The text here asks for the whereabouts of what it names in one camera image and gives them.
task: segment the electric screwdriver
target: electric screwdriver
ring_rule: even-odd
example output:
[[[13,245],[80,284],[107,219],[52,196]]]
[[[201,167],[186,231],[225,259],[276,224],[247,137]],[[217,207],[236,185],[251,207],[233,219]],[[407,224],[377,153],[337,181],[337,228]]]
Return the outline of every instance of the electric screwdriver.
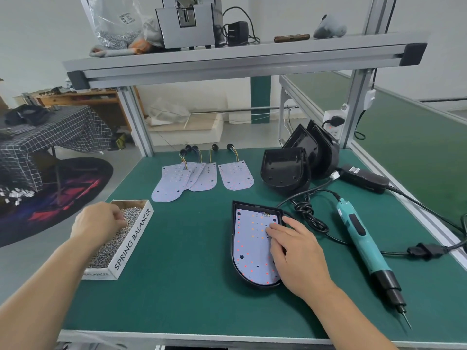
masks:
[[[407,304],[402,297],[400,284],[397,282],[394,272],[389,268],[386,260],[384,260],[375,241],[371,238],[352,204],[342,198],[339,199],[337,212],[347,227],[355,247],[367,266],[371,278],[382,289],[388,297],[390,304],[402,314],[410,329],[412,329],[406,316],[407,311],[405,306]]]

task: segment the checkered tablecloth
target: checkered tablecloth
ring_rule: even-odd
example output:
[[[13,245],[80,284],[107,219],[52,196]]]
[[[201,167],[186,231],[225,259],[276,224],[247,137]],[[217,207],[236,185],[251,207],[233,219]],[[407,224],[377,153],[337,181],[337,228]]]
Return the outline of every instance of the checkered tablecloth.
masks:
[[[42,179],[31,157],[33,152],[51,146],[98,152],[110,148],[111,135],[110,128],[90,107],[61,107],[47,123],[0,141],[0,175],[39,191]]]

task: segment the white electrical outlet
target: white electrical outlet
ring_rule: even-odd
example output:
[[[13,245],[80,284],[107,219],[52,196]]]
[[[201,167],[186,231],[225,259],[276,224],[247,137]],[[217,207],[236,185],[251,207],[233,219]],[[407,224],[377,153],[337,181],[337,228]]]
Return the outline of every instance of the white electrical outlet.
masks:
[[[341,109],[337,109],[335,111],[325,111],[324,117],[323,117],[323,123],[327,120],[330,120],[332,117],[341,117],[345,120],[347,118],[348,110],[349,110],[349,106],[346,103],[344,103]],[[326,130],[328,133],[334,136],[334,138],[337,141],[341,138],[343,127],[344,127],[344,124],[339,125],[339,126],[332,126],[330,123],[326,123],[323,126],[324,130]]]

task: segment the black bag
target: black bag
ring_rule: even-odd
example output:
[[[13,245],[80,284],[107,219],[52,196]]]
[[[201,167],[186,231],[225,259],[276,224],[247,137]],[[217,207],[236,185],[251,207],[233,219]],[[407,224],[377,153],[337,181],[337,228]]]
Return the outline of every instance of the black bag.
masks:
[[[38,126],[46,123],[50,114],[48,109],[38,105],[20,105],[5,113],[5,124],[8,126],[20,124]]]

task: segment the green pillar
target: green pillar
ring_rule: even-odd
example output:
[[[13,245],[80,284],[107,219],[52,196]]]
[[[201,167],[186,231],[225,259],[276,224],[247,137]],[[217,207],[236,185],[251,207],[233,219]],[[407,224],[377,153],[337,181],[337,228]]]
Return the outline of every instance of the green pillar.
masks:
[[[252,107],[271,106],[271,76],[250,77],[250,99]],[[257,109],[251,111],[251,123],[269,123],[269,109]]]

